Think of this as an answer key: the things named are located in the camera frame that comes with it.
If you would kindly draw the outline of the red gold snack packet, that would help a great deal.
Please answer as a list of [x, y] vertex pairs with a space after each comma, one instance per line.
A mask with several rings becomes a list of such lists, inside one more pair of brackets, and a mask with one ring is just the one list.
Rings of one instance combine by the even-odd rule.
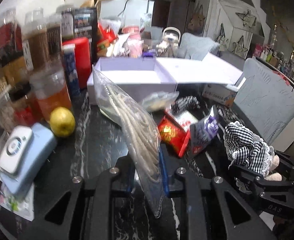
[[158, 130], [162, 141], [170, 145], [174, 149], [176, 155], [182, 158], [189, 143], [190, 132], [186, 132], [184, 129], [179, 128], [166, 116], [164, 116], [159, 123]]

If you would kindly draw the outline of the silver purple snack bag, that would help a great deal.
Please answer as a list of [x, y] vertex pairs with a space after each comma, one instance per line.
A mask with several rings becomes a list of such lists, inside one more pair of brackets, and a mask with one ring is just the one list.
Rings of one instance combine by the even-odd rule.
[[218, 130], [219, 115], [214, 105], [208, 115], [190, 126], [191, 155], [194, 157], [203, 151], [216, 137]]

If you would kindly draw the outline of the red white packet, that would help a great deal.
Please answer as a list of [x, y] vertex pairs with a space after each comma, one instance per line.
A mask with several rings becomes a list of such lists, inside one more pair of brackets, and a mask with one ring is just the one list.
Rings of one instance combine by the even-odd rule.
[[178, 126], [184, 129], [185, 132], [190, 130], [192, 124], [197, 123], [199, 120], [193, 116], [189, 111], [183, 111], [179, 114], [174, 114], [170, 108], [165, 109], [165, 114], [173, 120]]

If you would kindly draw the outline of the checkered plush doll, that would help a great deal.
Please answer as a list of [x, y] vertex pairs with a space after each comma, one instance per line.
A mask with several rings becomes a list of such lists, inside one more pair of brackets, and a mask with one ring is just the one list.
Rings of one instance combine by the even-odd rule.
[[226, 125], [223, 139], [231, 165], [240, 165], [269, 181], [282, 181], [282, 175], [276, 172], [279, 156], [263, 138], [235, 121]]

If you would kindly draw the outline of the clear zip bag white contents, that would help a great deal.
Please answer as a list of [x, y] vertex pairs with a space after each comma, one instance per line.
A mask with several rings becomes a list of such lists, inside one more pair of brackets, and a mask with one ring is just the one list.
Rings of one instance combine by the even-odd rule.
[[156, 112], [170, 107], [178, 96], [179, 92], [155, 92], [144, 98], [139, 104], [147, 112]]

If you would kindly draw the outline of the clear bag of rubber bands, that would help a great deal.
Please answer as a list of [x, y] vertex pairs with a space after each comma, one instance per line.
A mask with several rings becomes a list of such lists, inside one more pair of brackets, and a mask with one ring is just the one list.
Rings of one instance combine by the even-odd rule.
[[101, 71], [93, 70], [93, 82], [97, 105], [121, 127], [146, 200], [154, 217], [159, 218], [164, 189], [159, 167], [161, 137], [157, 125], [141, 105]]

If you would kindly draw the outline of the black white checkered scrunchie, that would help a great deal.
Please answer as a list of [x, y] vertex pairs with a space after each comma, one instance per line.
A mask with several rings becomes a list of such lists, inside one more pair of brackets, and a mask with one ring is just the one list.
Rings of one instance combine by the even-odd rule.
[[180, 114], [183, 111], [195, 110], [199, 108], [200, 102], [195, 96], [179, 98], [171, 105], [171, 111], [174, 114]]

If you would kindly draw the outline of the yellow lemon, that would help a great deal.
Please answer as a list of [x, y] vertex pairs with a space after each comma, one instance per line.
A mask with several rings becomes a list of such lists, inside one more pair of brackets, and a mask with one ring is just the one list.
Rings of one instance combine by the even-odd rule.
[[75, 130], [75, 118], [69, 109], [57, 107], [50, 114], [49, 125], [55, 136], [66, 138]]

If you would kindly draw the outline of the white open gift box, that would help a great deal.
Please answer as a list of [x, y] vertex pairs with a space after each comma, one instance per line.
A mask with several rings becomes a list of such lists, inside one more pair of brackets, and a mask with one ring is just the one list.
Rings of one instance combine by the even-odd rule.
[[118, 85], [137, 102], [155, 92], [174, 92], [183, 83], [217, 83], [234, 85], [242, 71], [208, 53], [203, 60], [168, 57], [103, 57], [93, 70]]

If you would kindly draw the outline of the white blue small device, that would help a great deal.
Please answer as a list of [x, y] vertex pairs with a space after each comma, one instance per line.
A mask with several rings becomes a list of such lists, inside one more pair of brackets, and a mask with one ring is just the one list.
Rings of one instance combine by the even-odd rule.
[[0, 178], [9, 192], [23, 199], [40, 168], [57, 146], [50, 129], [40, 123], [16, 126], [0, 155]]

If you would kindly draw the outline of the orange filled plastic jar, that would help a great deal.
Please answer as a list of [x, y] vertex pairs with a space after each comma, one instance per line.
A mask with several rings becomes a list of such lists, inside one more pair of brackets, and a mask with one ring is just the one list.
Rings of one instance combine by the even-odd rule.
[[31, 75], [30, 84], [41, 113], [47, 122], [50, 120], [52, 111], [58, 107], [72, 110], [72, 103], [62, 65], [53, 66]]

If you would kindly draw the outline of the light blue chair far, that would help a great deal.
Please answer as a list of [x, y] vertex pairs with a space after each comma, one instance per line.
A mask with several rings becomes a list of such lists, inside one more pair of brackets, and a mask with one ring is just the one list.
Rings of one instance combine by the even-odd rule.
[[217, 53], [218, 48], [219, 44], [209, 37], [184, 33], [177, 51], [177, 57], [180, 59], [202, 61], [208, 53]]

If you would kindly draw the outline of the pink cup stack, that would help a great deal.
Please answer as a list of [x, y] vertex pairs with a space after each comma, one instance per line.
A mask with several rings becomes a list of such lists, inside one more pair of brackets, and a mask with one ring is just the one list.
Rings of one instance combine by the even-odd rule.
[[122, 29], [122, 34], [128, 34], [128, 38], [123, 44], [123, 48], [129, 57], [139, 58], [143, 53], [143, 40], [140, 34], [140, 26], [128, 25]]

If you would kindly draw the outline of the red bag of dates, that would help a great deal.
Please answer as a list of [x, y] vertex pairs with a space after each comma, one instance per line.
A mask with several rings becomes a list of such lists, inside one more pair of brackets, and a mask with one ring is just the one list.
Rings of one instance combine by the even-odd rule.
[[97, 56], [106, 57], [107, 49], [118, 40], [118, 35], [108, 26], [103, 28], [103, 26], [98, 23], [97, 31]]

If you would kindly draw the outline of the dark label plastic jar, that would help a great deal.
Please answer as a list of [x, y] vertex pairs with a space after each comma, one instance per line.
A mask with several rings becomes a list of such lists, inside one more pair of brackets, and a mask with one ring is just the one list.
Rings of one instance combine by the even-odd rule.
[[74, 8], [67, 7], [61, 12], [61, 35], [63, 40], [74, 37]]

